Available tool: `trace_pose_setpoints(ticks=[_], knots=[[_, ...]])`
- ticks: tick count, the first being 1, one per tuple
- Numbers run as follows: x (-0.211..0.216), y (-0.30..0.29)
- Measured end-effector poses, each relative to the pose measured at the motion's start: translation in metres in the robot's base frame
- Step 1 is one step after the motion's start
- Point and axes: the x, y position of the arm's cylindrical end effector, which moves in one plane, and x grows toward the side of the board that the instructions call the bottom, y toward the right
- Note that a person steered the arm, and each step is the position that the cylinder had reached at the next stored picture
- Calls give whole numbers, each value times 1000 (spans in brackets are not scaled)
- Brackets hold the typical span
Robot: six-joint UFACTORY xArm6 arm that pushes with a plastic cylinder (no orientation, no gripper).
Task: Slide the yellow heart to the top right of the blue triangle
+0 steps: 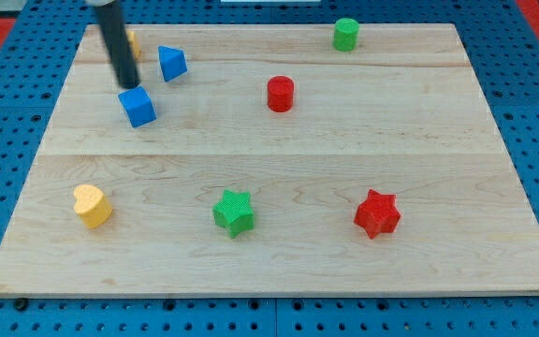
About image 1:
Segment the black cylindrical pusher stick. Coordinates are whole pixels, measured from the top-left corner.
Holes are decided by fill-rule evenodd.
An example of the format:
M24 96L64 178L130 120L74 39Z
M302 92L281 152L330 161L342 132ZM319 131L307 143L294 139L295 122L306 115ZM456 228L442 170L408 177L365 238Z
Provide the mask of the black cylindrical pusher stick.
M99 25L118 84L132 89L140 84L137 64L124 26L122 6L117 0L93 0Z

